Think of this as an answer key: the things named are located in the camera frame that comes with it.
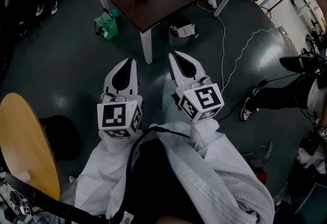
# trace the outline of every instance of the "green plastic bag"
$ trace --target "green plastic bag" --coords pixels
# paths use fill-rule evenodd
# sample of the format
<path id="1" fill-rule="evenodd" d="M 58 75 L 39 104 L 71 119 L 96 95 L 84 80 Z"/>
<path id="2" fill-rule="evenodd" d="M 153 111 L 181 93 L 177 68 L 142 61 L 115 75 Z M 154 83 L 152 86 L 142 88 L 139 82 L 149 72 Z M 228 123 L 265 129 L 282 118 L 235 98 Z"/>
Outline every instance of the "green plastic bag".
<path id="1" fill-rule="evenodd" d="M 111 40 L 118 35 L 116 20 L 107 12 L 103 12 L 95 20 L 95 30 L 97 35 L 102 35 L 106 40 Z"/>

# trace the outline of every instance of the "white cable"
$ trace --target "white cable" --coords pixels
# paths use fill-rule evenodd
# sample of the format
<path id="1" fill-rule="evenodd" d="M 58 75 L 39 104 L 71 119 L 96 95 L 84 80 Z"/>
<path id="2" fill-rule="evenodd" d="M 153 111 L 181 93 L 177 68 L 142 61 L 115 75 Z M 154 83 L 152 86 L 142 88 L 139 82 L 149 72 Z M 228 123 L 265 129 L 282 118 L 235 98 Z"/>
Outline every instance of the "white cable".
<path id="1" fill-rule="evenodd" d="M 203 10 L 205 10 L 205 11 L 208 11 L 208 12 L 213 13 L 213 11 L 211 11 L 211 10 L 208 10 L 208 9 L 202 8 L 202 7 L 199 5 L 199 1 L 197 1 L 197 4 L 198 4 L 198 6 L 199 6 L 200 9 L 203 9 Z M 273 29 L 275 28 L 275 26 L 274 26 L 272 29 L 270 29 L 270 30 L 258 30 L 258 31 L 256 31 L 256 32 L 253 32 L 253 33 L 252 33 L 251 38 L 247 41 L 246 46 L 242 49 L 240 57 L 238 57 L 238 58 L 235 60 L 235 67 L 234 67 L 234 70 L 233 70 L 232 73 L 230 74 L 226 86 L 224 86 L 223 61 L 224 61 L 224 56 L 225 56 L 224 38 L 225 38 L 225 29 L 226 29 L 226 28 L 225 28 L 225 25 L 224 25 L 223 21 L 220 19 L 220 17 L 217 16 L 217 18 L 220 20 L 221 24 L 222 24 L 223 27 L 224 27 L 224 35 L 223 35 L 223 39 L 222 39 L 223 57 L 222 57 L 222 59 L 221 59 L 221 79 L 222 79 L 222 84 L 223 84 L 223 88 L 222 88 L 222 91 L 221 91 L 221 94 L 222 94 L 222 93 L 224 92 L 225 88 L 228 86 L 232 74 L 233 74 L 233 73 L 235 72 L 235 70 L 236 70 L 236 62 L 237 62 L 237 61 L 242 57 L 242 55 L 243 55 L 243 51 L 244 51 L 244 50 L 246 49 L 246 47 L 248 46 L 249 41 L 253 39 L 254 34 L 256 34 L 256 33 L 260 32 L 260 31 L 269 32 L 269 31 L 273 30 Z"/>

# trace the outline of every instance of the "white t-shirt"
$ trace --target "white t-shirt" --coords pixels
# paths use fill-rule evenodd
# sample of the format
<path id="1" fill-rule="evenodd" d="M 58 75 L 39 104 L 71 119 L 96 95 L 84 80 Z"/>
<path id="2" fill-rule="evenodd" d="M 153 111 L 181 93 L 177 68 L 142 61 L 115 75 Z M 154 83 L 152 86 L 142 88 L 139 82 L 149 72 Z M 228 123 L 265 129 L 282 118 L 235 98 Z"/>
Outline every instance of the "white t-shirt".
<path id="1" fill-rule="evenodd" d="M 321 115 L 326 93 L 327 87 L 319 89 L 317 79 L 315 79 L 308 96 L 308 109 Z"/>

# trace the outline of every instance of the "blue object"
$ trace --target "blue object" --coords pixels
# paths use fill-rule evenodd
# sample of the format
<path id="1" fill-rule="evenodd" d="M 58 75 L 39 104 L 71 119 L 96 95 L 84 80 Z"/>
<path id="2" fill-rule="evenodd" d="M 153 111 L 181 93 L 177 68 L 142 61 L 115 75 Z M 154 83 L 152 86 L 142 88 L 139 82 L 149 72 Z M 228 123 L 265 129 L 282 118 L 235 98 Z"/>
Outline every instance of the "blue object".
<path id="1" fill-rule="evenodd" d="M 118 18 L 118 17 L 120 17 L 120 14 L 119 14 L 119 12 L 118 12 L 116 9 L 113 9 L 113 10 L 111 11 L 111 15 L 113 16 L 113 18 Z"/>

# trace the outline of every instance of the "round wooden table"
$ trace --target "round wooden table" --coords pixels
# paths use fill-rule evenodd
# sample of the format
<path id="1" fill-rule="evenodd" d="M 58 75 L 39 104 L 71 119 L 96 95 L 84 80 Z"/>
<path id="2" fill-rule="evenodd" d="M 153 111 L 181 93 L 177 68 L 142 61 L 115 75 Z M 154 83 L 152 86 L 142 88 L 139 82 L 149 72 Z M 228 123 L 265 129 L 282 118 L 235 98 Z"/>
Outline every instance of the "round wooden table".
<path id="1" fill-rule="evenodd" d="M 48 139 L 32 108 L 16 93 L 7 94 L 0 105 L 0 147 L 13 176 L 27 172 L 29 185 L 59 200 L 59 177 Z"/>

